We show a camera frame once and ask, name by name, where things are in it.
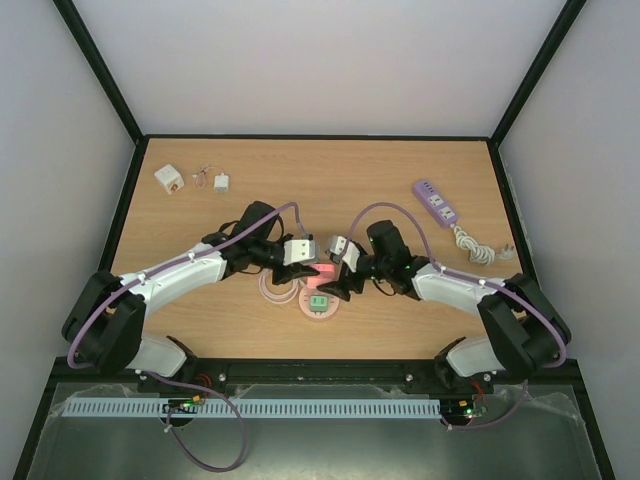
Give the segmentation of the white tiger cube plug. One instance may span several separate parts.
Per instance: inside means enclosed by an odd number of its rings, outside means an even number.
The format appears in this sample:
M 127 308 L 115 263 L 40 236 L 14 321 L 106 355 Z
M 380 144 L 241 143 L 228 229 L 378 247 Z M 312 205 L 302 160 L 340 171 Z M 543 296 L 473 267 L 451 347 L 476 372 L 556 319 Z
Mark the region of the white tiger cube plug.
M 167 164 L 155 171 L 154 178 L 169 195 L 172 195 L 184 187 L 184 179 L 182 175 L 170 164 Z

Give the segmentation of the red pink plug adapter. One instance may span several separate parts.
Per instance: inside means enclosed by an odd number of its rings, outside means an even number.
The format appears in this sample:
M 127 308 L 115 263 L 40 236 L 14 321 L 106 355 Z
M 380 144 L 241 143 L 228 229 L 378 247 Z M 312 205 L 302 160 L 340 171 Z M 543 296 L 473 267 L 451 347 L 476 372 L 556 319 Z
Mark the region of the red pink plug adapter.
M 319 277 L 333 278 L 336 271 L 336 265 L 333 263 L 314 263 L 310 267 L 318 272 Z

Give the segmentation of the purple power strip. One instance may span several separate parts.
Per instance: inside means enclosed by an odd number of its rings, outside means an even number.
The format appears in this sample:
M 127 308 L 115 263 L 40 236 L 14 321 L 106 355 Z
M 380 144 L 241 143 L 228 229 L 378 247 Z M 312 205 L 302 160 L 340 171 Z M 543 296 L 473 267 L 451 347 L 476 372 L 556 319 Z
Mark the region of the purple power strip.
M 421 179 L 415 182 L 412 193 L 441 228 L 450 228 L 457 223 L 457 213 L 429 181 Z

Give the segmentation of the white charger plug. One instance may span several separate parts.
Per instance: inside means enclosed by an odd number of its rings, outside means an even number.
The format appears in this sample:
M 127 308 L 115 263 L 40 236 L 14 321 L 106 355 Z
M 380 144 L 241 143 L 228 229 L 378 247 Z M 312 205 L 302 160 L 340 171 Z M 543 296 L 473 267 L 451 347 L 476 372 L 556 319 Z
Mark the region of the white charger plug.
M 213 189 L 216 193 L 227 193 L 230 188 L 230 177 L 220 173 L 214 177 Z

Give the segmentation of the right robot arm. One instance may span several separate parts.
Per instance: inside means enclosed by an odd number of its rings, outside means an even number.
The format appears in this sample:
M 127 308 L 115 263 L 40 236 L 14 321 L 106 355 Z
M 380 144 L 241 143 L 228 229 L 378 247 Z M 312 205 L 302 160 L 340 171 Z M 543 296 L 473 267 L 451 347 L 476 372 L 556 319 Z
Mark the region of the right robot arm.
M 389 220 L 372 224 L 367 235 L 370 251 L 344 236 L 331 237 L 328 255 L 341 269 L 336 280 L 320 289 L 349 301 L 363 292 L 366 282 L 385 282 L 395 295 L 478 317 L 484 335 L 458 338 L 434 358 L 443 389 L 455 392 L 473 377 L 497 372 L 524 381 L 566 361 L 571 332 L 530 277 L 518 273 L 508 279 L 486 278 L 451 270 L 412 254 Z

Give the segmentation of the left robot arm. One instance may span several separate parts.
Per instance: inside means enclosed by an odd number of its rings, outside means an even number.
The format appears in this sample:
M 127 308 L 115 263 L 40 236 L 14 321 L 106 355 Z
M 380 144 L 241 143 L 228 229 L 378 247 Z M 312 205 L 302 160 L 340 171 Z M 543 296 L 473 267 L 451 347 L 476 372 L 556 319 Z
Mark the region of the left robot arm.
M 283 222 L 281 213 L 255 201 L 240 219 L 172 259 L 119 276 L 108 270 L 93 274 L 62 327 L 69 344 L 68 366 L 101 374 L 130 369 L 171 378 L 191 353 L 173 338 L 145 334 L 144 324 L 157 310 L 250 266 L 269 270 L 275 285 L 317 275 L 313 265 L 318 248 L 310 233 L 270 237 L 274 226 Z

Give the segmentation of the round pink socket base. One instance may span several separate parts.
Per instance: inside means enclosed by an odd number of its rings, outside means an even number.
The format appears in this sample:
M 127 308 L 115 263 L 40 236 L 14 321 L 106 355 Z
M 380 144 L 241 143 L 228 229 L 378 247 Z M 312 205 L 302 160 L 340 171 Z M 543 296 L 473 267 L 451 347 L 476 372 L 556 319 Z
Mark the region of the round pink socket base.
M 309 320 L 323 322 L 337 313 L 340 299 L 317 289 L 303 288 L 298 303 L 302 313 Z

